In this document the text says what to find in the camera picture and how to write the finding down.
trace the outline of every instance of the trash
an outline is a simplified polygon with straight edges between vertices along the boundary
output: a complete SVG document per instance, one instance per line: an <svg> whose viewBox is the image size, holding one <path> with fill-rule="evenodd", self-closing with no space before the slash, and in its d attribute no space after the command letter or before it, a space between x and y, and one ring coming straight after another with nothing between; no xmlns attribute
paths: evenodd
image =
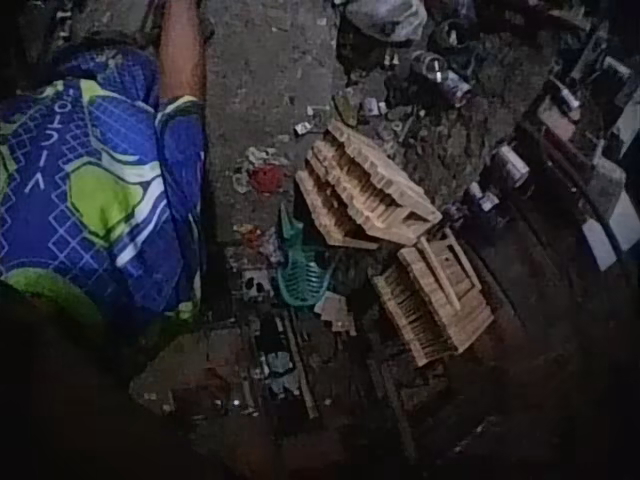
<svg viewBox="0 0 640 480"><path fill-rule="evenodd" d="M307 115L310 117L315 117L316 115L321 115L330 111L331 108L327 105L307 105Z"/></svg>
<svg viewBox="0 0 640 480"><path fill-rule="evenodd" d="M238 232L242 237L242 244L250 250L258 250L260 248L260 239L262 230L255 225L242 224L234 226L233 230Z"/></svg>
<svg viewBox="0 0 640 480"><path fill-rule="evenodd" d="M300 377L288 352L268 354L267 365L273 372L267 379L267 383L278 398L285 397L285 388L296 396L300 395Z"/></svg>
<svg viewBox="0 0 640 480"><path fill-rule="evenodd" d="M313 311L320 315L321 320L331 323L332 332L349 332L352 337L356 335L353 314L349 312L347 299L342 295L326 292Z"/></svg>
<svg viewBox="0 0 640 480"><path fill-rule="evenodd" d="M469 27L465 22L453 18L438 25L431 39L436 51L452 54L469 46Z"/></svg>
<svg viewBox="0 0 640 480"><path fill-rule="evenodd" d="M442 93L456 108L462 107L471 96L471 85L452 70L447 72L446 78L439 85Z"/></svg>
<svg viewBox="0 0 640 480"><path fill-rule="evenodd" d="M447 61L437 53L418 51L411 56L411 68L434 83L444 82L449 74Z"/></svg>
<svg viewBox="0 0 640 480"><path fill-rule="evenodd" d="M276 227L271 227L262 234L258 251L263 254L274 267L284 262L284 255L280 250Z"/></svg>
<svg viewBox="0 0 640 480"><path fill-rule="evenodd" d="M233 226L233 231L239 233L240 235L246 235L255 228L257 227L255 225L251 225L250 223L240 223Z"/></svg>
<svg viewBox="0 0 640 480"><path fill-rule="evenodd" d="M246 301L262 302L273 296L273 288L266 270L242 272L242 298Z"/></svg>
<svg viewBox="0 0 640 480"><path fill-rule="evenodd" d="M262 195L273 195L284 186L284 171L279 165L263 165L249 173L249 182Z"/></svg>
<svg viewBox="0 0 640 480"><path fill-rule="evenodd" d="M405 117L411 115L413 111L413 107L410 105L400 105L395 107L387 112L385 118L390 122L394 122L396 120L403 120Z"/></svg>
<svg viewBox="0 0 640 480"><path fill-rule="evenodd" d="M411 116L404 123L402 130L400 130L398 134L398 143L401 144L402 142L404 142L404 139L407 137L407 133L409 133L409 129L411 128L411 125L413 125L413 121L415 120L415 118L415 116Z"/></svg>
<svg viewBox="0 0 640 480"><path fill-rule="evenodd" d="M367 117L377 117L380 115L380 107L378 100L373 97L367 97L362 101L362 111Z"/></svg>
<svg viewBox="0 0 640 480"><path fill-rule="evenodd" d="M385 42L419 40L427 22L421 0L354 0L345 15L364 33Z"/></svg>
<svg viewBox="0 0 640 480"><path fill-rule="evenodd" d="M402 132L402 127L403 126L404 126L404 124L400 120L396 120L395 122L391 123L391 130L393 130L398 135L400 135L400 133Z"/></svg>
<svg viewBox="0 0 640 480"><path fill-rule="evenodd" d="M496 152L496 158L506 173L506 182L510 188L518 188L529 176L529 166L508 145Z"/></svg>
<svg viewBox="0 0 640 480"><path fill-rule="evenodd" d="M350 127L358 125L358 107L353 91L346 89L333 96L333 103L340 119Z"/></svg>
<svg viewBox="0 0 640 480"><path fill-rule="evenodd" d="M571 117L573 120L579 120L572 117L572 114L575 114L580 109L580 100L578 100L571 91L565 87L562 83L560 83L554 77L551 77L551 81L558 87L558 91L560 93L560 99L562 100L563 109Z"/></svg>
<svg viewBox="0 0 640 480"><path fill-rule="evenodd" d="M312 128L313 125L311 125L309 122L301 122L293 127L293 130L296 132L296 136L302 137L303 135L309 133Z"/></svg>
<svg viewBox="0 0 640 480"><path fill-rule="evenodd" d="M500 199L492 192L483 192L477 182L473 182L467 189L469 194L478 202L484 212L488 212L500 203Z"/></svg>
<svg viewBox="0 0 640 480"><path fill-rule="evenodd" d="M291 165L291 162L286 157L282 157L280 155L269 157L267 163L269 165L278 165L280 167L288 167L289 165Z"/></svg>
<svg viewBox="0 0 640 480"><path fill-rule="evenodd" d="M267 158L269 158L269 154L267 152L258 150L256 147L247 148L245 156L254 167L264 165Z"/></svg>
<svg viewBox="0 0 640 480"><path fill-rule="evenodd" d="M236 167L233 176L231 177L231 181L233 183L234 190L242 195L251 190L251 186L249 184L249 170L244 166Z"/></svg>
<svg viewBox="0 0 640 480"><path fill-rule="evenodd" d="M380 137L380 140L382 140L383 142L393 140L393 130L391 130L389 125L387 125L386 123L380 124L380 126L376 130L376 133L378 134L378 137Z"/></svg>

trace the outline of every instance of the wooden crate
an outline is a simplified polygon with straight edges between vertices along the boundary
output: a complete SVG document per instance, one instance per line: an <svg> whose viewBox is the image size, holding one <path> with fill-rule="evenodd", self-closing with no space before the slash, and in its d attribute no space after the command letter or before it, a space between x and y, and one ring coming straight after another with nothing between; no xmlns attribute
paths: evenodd
<svg viewBox="0 0 640 480"><path fill-rule="evenodd" d="M345 213L372 237L413 245L442 218L378 146L339 122L313 145L305 171L322 194L339 197Z"/></svg>
<svg viewBox="0 0 640 480"><path fill-rule="evenodd" d="M382 304L418 366L466 350L493 320L480 282L449 230L398 252L373 278Z"/></svg>

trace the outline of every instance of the concrete floor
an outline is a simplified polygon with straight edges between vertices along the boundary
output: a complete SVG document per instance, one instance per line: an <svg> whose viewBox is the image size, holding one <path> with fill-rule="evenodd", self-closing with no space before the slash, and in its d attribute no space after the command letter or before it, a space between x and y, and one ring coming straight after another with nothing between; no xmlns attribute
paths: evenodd
<svg viewBox="0 0 640 480"><path fill-rule="evenodd" d="M209 183L216 239L237 240L233 226L268 229L293 182L271 197L238 194L231 175L248 147L274 146L278 135L308 119L307 106L329 105L334 68L334 14L311 0L211 1L216 34L207 49ZM295 172L317 135L278 145Z"/></svg>

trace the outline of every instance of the wooden plank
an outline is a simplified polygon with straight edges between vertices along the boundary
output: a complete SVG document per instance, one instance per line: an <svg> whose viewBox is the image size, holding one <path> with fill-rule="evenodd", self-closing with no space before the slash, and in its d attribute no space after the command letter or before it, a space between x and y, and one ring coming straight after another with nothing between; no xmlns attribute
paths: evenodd
<svg viewBox="0 0 640 480"><path fill-rule="evenodd" d="M336 213L325 206L321 198L323 194L318 186L314 184L309 172L300 170L296 173L296 181L309 206L314 223L329 245L362 248L366 250L375 250L378 248L378 243L347 236L347 231L345 231L344 227L341 228L341 221L336 216Z"/></svg>
<svg viewBox="0 0 640 480"><path fill-rule="evenodd" d="M444 294L449 299L449 302L451 303L453 308L455 308L456 310L460 310L460 302L458 301L458 297L456 297L456 294L453 291L453 288L451 287L451 284L449 283L447 276L442 270L442 267L440 266L438 259L435 257L435 255L431 251L429 242L427 242L426 238L422 237L418 241L418 246L421 248L422 252L425 254L425 257L429 262L429 266L431 266L431 268L433 269L433 272L435 273L436 278L438 279L438 282L440 283L440 286L444 291Z"/></svg>
<svg viewBox="0 0 640 480"><path fill-rule="evenodd" d="M291 309L290 315L292 318L296 318L293 309ZM318 413L316 402L313 399L311 389L309 388L309 383L307 382L307 375L304 371L304 364L302 363L302 358L300 357L298 343L296 342L296 337L293 333L293 328L291 327L291 320L289 319L289 315L284 315L284 329L287 333L287 339L289 340L289 348L291 349L291 354L293 355L293 361L296 363L296 368L300 370L300 390L302 390L302 398L304 399L304 404L307 407L307 413L309 415L309 418L316 418L320 416L320 414Z"/></svg>
<svg viewBox="0 0 640 480"><path fill-rule="evenodd" d="M469 259L462 251L462 248L460 248L460 245L458 244L458 241L453 236L453 233L449 228L445 228L444 233L447 236L447 240L451 244L451 247L456 252L456 255L458 257L458 260L460 260L462 267L467 272L467 275L469 275L469 278L471 278L471 281L476 286L476 288L478 288L479 290L482 290L482 285L480 284L480 280L478 280L478 276L476 275L475 270L469 263Z"/></svg>

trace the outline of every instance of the scrap wood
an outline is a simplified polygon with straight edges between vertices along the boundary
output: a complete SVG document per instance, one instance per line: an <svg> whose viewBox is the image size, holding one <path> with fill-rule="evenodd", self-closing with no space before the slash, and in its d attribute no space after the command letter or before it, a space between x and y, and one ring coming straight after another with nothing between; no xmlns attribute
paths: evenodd
<svg viewBox="0 0 640 480"><path fill-rule="evenodd" d="M329 243L341 235L329 232L319 205L336 219L349 218L369 236L403 245L413 245L442 218L424 191L371 139L337 121L313 145L297 177ZM309 190L316 198L307 198Z"/></svg>
<svg viewBox="0 0 640 480"><path fill-rule="evenodd" d="M353 314L347 307L347 299L342 295L326 292L314 308L314 312L320 314L320 319L331 323L331 331L334 333L349 332L356 335Z"/></svg>
<svg viewBox="0 0 640 480"><path fill-rule="evenodd" d="M318 407L316 406L316 402L313 399L313 395L311 394L311 389L309 388L307 374L304 371L304 364L302 363L302 357L300 356L300 351L298 350L296 335L293 331L293 327L291 326L291 319L295 319L296 315L293 309L290 309L289 311L290 315L284 315L284 329L289 341L291 354L293 355L293 361L296 364L296 368L300 371L300 389L302 390L302 398L304 399L304 404L307 407L309 418L314 419L320 414L318 413Z"/></svg>

